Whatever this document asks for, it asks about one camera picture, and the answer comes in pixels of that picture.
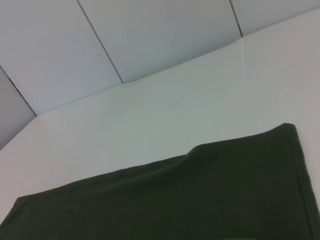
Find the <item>dark green t-shirt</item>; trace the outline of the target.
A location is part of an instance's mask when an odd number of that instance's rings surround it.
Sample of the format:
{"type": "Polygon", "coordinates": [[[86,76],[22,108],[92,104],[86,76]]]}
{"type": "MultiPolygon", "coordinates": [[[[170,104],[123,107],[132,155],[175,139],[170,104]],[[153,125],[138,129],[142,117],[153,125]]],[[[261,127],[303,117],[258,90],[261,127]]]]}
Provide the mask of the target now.
{"type": "Polygon", "coordinates": [[[0,240],[320,240],[295,125],[16,199],[0,240]]]}

